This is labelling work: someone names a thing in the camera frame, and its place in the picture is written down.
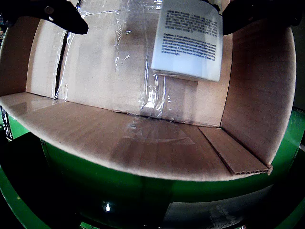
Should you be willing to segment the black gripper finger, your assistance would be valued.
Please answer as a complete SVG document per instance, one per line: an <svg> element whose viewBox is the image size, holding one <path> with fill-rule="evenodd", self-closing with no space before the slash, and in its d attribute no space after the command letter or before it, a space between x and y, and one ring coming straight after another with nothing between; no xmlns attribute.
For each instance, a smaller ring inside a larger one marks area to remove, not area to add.
<svg viewBox="0 0 305 229"><path fill-rule="evenodd" d="M89 26L68 0L2 0L0 24L12 27L19 17L50 21L69 32L84 35Z"/></svg>
<svg viewBox="0 0 305 229"><path fill-rule="evenodd" d="M301 1L233 0L223 11L223 35L232 34L262 19L297 26L301 22Z"/></svg>

